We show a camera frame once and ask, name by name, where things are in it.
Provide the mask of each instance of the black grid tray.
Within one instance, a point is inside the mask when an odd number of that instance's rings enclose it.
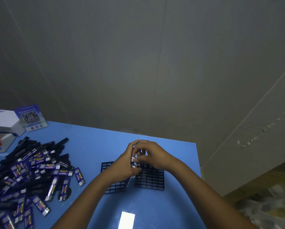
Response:
[[[142,164],[141,172],[135,177],[135,187],[163,191],[165,189],[164,171],[150,168],[149,165],[144,167]]]
[[[101,171],[106,170],[113,162],[103,162],[101,163]],[[121,182],[117,182],[114,183],[113,185],[111,185],[107,190],[106,190],[106,194],[112,194],[112,193],[117,193],[117,192],[125,192],[127,189],[127,185],[129,183],[129,178],[127,180],[121,181]]]

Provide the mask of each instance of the person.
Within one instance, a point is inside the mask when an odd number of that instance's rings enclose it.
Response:
[[[137,164],[140,162],[149,163],[156,169],[166,170],[179,181],[207,228],[257,228],[226,203],[217,192],[185,163],[173,157],[156,142],[136,140],[129,143],[125,152],[109,168],[91,181],[53,225],[52,229],[87,228],[97,204],[108,187],[135,176],[141,171],[141,168],[134,169],[130,165],[131,157],[135,157],[135,155],[137,157],[134,162]]]

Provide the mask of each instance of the person's left hand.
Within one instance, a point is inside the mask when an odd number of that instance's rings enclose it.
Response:
[[[110,177],[112,184],[124,181],[129,177],[139,174],[141,168],[132,168],[131,167],[131,158],[133,146],[138,144],[140,139],[129,143],[125,152],[120,155],[120,157],[113,162],[105,171],[106,174]]]

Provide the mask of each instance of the qr code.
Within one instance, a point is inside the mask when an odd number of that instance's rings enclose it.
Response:
[[[36,111],[21,114],[26,124],[32,124],[41,121]]]

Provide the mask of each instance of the blue table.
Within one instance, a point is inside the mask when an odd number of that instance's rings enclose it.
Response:
[[[53,140],[58,142],[68,137],[69,141],[65,144],[62,154],[69,153],[71,164],[80,167],[86,182],[89,183],[100,173],[102,162],[116,160],[125,151],[129,142],[146,139],[156,141],[201,176],[194,143],[56,122],[48,122],[48,124],[47,128],[26,132],[20,138],[16,138],[6,153],[0,153],[0,160],[4,159],[6,154],[10,153],[18,141],[25,136],[41,143]],[[35,229],[50,228],[86,186],[87,184],[79,187],[76,178],[72,177],[71,196],[68,200],[59,202],[56,194],[54,200],[48,202],[52,211],[46,217],[43,217],[34,206]],[[205,228],[181,185],[166,171],[164,191],[134,188],[134,179],[131,179],[126,192],[104,195],[95,210],[88,229],[117,229],[122,212],[135,214],[133,229]]]

